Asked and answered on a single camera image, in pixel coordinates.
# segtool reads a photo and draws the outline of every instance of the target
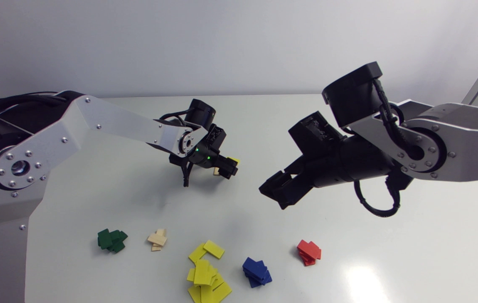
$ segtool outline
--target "yellow wooden block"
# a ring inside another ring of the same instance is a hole
[[[202,303],[202,290],[200,286],[191,286],[188,288],[188,293],[190,294],[190,297],[192,297],[194,303]]]
[[[191,268],[188,271],[187,281],[194,282],[194,273],[196,272],[195,268]]]
[[[216,274],[214,282],[211,283],[212,290],[215,290],[222,283],[224,283],[224,279],[222,278],[222,276],[220,274]]]
[[[212,271],[209,270],[210,263],[207,260],[198,260],[196,262],[196,271],[194,272],[194,284],[210,285]]]
[[[232,157],[228,157],[229,159],[232,159],[233,161],[237,162],[237,165],[239,165],[240,163],[240,160],[239,159],[235,159],[235,158],[232,158]]]
[[[188,256],[190,261],[196,263],[198,260],[201,259],[201,257],[203,257],[203,255],[205,255],[207,251],[203,249],[204,245],[205,243],[202,243],[196,249],[194,249],[194,251]]]
[[[147,238],[147,240],[151,243],[156,243],[160,246],[164,246],[164,244],[166,243],[166,240],[168,238],[166,238],[165,236],[160,236],[158,234],[151,234],[149,236],[149,238]]]
[[[231,293],[231,287],[226,282],[222,283],[212,292],[214,302],[222,301],[230,293]]]
[[[224,249],[220,246],[218,246],[216,243],[214,243],[211,240],[208,240],[205,245],[203,246],[203,249],[208,251],[211,255],[214,255],[214,257],[220,259],[222,255],[224,254]]]
[[[201,286],[202,303],[213,303],[212,288],[210,285]]]

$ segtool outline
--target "red wooden block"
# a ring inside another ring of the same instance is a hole
[[[314,265],[315,264],[315,259],[314,258],[311,258],[309,257],[308,255],[306,255],[305,253],[299,251],[299,255],[301,256],[301,259],[302,261],[304,262],[304,265],[305,266],[309,266],[309,265]]]
[[[321,259],[321,249],[315,245],[314,242],[310,241],[310,243],[301,240],[299,245],[297,245],[297,249],[299,251],[302,251],[303,253],[307,254],[311,258],[314,259]]]

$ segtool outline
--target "green wooden block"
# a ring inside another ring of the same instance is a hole
[[[115,243],[111,247],[110,251],[114,251],[115,253],[119,253],[124,248],[125,248],[125,244],[123,244],[123,242],[121,242],[121,241],[118,241],[117,243]]]
[[[115,240],[118,240],[121,236],[119,230],[114,230],[109,233],[109,236],[112,238],[112,242],[115,242]]]
[[[104,229],[103,231],[98,233],[98,244],[101,249],[106,249],[110,246],[112,246],[112,238],[109,235],[109,230]]]
[[[128,235],[125,234],[125,232],[121,231],[119,233],[119,239],[121,239],[121,241],[124,241],[126,238],[128,238]]]

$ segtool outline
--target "pile of blocks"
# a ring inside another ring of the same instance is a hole
[[[154,234],[151,234],[147,240],[152,243],[151,251],[160,251],[162,246],[166,243],[166,229],[157,229]]]
[[[188,256],[196,265],[188,272],[187,280],[193,283],[188,293],[194,303],[219,303],[231,293],[231,288],[208,260],[201,259],[206,253],[220,259],[224,249],[209,240]]]
[[[262,260],[256,262],[247,258],[243,263],[243,271],[252,288],[272,282],[271,274]]]
[[[312,241],[308,243],[301,240],[297,249],[305,266],[314,265],[316,259],[321,260],[321,249]]]
[[[101,249],[108,249],[108,251],[119,253],[125,248],[123,241],[126,238],[128,236],[123,231],[114,230],[110,232],[108,229],[104,229],[98,233],[97,243]]]

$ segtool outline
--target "white table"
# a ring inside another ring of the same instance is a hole
[[[478,182],[414,180],[402,207],[379,218],[352,184],[313,189],[282,211],[258,187],[300,152],[287,130],[314,111],[336,126],[319,95],[199,97],[225,129],[221,152],[241,160],[231,180],[195,167],[182,187],[179,167],[142,142],[89,134],[83,149],[52,171],[29,221],[27,303],[190,302],[187,258],[210,239],[226,249],[205,257],[233,289],[224,302],[478,302]],[[186,109],[192,97],[109,101],[150,118]],[[366,199],[390,207],[384,178],[363,182]],[[123,230],[117,255],[96,234]],[[168,230],[151,252],[147,236]],[[301,239],[323,249],[304,267]],[[241,265],[263,260],[273,282],[250,288]]]

